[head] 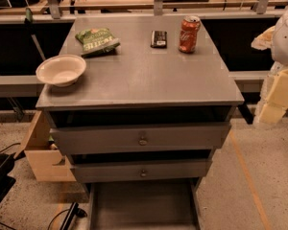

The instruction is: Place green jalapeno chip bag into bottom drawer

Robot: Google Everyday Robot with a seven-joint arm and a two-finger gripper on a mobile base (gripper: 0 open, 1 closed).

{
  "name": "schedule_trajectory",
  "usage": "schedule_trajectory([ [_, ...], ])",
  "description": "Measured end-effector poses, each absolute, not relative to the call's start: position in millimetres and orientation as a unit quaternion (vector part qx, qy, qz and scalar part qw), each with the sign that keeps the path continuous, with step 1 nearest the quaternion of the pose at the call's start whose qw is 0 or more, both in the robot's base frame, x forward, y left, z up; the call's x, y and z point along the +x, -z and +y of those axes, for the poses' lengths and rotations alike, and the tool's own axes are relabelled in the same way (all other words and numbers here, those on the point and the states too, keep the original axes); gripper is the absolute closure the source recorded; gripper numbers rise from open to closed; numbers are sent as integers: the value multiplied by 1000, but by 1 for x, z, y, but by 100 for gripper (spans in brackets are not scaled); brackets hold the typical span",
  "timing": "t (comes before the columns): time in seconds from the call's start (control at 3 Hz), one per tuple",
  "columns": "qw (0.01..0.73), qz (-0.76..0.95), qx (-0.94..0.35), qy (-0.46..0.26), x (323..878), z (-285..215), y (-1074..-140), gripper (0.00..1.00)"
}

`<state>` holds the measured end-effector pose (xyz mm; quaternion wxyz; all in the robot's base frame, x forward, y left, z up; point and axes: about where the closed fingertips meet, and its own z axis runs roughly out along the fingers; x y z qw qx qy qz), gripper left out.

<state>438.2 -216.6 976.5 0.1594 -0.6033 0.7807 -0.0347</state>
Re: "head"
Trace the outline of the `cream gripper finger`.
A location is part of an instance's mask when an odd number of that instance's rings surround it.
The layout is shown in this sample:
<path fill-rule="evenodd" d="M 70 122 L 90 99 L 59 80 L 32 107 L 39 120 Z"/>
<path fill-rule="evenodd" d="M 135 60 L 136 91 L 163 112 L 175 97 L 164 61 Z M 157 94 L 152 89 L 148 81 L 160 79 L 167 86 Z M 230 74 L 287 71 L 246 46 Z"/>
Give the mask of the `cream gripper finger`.
<path fill-rule="evenodd" d="M 273 125 L 278 123 L 285 113 L 284 107 L 261 99 L 255 109 L 255 121 L 259 124 Z"/>
<path fill-rule="evenodd" d="M 275 27 L 272 26 L 257 36 L 251 43 L 251 46 L 257 50 L 266 50 L 272 47 L 273 33 Z"/>

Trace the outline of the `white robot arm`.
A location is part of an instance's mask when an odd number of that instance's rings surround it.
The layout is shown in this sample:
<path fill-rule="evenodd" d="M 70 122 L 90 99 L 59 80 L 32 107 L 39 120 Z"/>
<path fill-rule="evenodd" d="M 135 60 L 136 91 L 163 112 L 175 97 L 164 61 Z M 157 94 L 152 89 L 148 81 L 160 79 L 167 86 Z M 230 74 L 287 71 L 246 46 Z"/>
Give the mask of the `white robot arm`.
<path fill-rule="evenodd" d="M 270 49 L 273 66 L 264 80 L 253 123 L 258 127 L 277 124 L 288 110 L 288 10 L 277 23 L 256 37 L 251 46 Z"/>

